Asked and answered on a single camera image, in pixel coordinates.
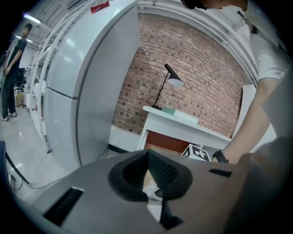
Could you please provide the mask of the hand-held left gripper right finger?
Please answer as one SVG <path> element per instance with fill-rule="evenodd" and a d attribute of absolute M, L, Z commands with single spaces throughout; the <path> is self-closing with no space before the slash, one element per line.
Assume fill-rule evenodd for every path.
<path fill-rule="evenodd" d="M 168 201 L 185 195 L 192 184 L 192 173 L 187 167 L 154 150 L 148 151 L 148 169 L 163 198 L 159 222 L 165 229 L 174 228 L 183 223 L 183 220 L 172 214 Z"/>

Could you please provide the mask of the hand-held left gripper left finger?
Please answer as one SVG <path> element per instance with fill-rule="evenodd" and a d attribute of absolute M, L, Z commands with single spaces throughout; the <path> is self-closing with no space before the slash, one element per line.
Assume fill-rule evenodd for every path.
<path fill-rule="evenodd" d="M 117 163 L 109 172 L 111 188 L 124 200 L 130 202 L 147 202 L 147 195 L 143 192 L 146 172 L 149 169 L 147 151 Z"/>

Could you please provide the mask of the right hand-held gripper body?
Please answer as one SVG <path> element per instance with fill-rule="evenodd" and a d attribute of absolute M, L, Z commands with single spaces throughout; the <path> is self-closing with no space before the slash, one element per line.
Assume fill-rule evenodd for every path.
<path fill-rule="evenodd" d="M 198 148 L 192 144 L 188 145 L 188 147 L 185 149 L 181 156 L 194 160 L 211 161 L 211 158 L 207 151 Z"/>

